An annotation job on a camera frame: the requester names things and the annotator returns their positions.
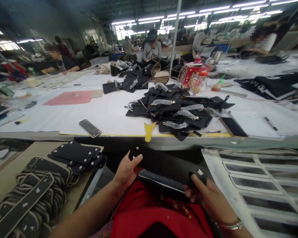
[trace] striped shirt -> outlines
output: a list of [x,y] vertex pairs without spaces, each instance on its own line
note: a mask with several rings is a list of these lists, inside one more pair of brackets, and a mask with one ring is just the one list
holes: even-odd
[[143,48],[142,59],[146,61],[155,56],[161,56],[161,43],[156,41],[156,47],[152,48],[151,43],[147,42]]
[[131,54],[132,53],[132,45],[131,45],[131,41],[130,40],[126,40],[123,43],[123,50],[127,53],[127,54]]

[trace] black smartphone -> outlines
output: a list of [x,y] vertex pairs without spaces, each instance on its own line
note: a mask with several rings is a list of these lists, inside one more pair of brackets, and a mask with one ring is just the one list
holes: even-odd
[[248,137],[243,129],[237,124],[237,122],[230,117],[221,117],[220,121],[226,127],[231,136],[235,137]]
[[82,120],[79,122],[79,125],[92,137],[95,138],[96,136],[101,134],[101,130],[98,129],[96,126],[91,124],[88,120]]

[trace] pen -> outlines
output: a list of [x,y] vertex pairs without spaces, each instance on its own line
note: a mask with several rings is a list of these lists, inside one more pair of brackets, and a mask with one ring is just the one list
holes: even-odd
[[269,124],[275,131],[278,131],[277,127],[275,127],[275,126],[273,125],[273,123],[272,123],[267,117],[264,117],[264,118],[265,118],[265,120],[268,122],[268,124]]

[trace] white cutting table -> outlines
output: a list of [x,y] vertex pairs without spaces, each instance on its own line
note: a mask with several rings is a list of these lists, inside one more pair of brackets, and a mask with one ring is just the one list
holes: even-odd
[[[113,77],[110,75],[94,75],[93,72],[86,74],[63,87],[41,92],[36,98],[37,105],[22,111],[14,112],[25,114],[19,120],[27,119],[28,121],[15,125],[13,122],[0,127],[0,138],[16,138],[29,140],[71,140],[73,136],[87,136],[87,133],[78,125],[83,119],[88,119],[91,123],[102,130],[102,134],[97,137],[98,140],[144,142],[145,129],[144,123],[151,124],[151,120],[143,117],[126,117],[128,111],[125,106],[134,100],[143,97],[147,90],[136,90],[134,93],[126,91],[116,91],[101,98],[92,99],[90,103],[78,105],[60,105],[45,106],[43,103],[58,96],[63,92],[97,90],[102,89],[102,84],[108,80],[122,82],[123,78]],[[218,81],[209,80],[208,84],[214,84]],[[222,148],[268,148],[268,147],[289,147],[298,148],[298,112],[290,111],[269,101],[258,101],[262,98],[249,92],[239,86],[224,88],[227,91],[247,94],[248,100],[237,96],[230,96],[228,103],[236,105],[229,110],[234,111],[257,111],[263,117],[268,117],[273,124],[279,129],[284,140],[277,141],[271,139],[255,138],[233,138],[227,133],[224,126],[213,118],[210,125],[201,131],[202,137],[196,135],[188,136],[183,142],[178,141],[174,136],[162,134],[155,126],[152,132],[152,140],[149,146],[161,149],[186,149],[194,145],[205,147],[222,147]],[[221,92],[200,92],[197,96],[214,97],[219,96],[224,99],[228,94]]]

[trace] green straw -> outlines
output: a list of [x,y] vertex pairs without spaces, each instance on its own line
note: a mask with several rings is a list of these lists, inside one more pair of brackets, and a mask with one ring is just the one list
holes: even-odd
[[223,77],[221,78],[221,80],[219,81],[219,83],[222,83],[224,77],[225,77],[225,74],[223,75]]

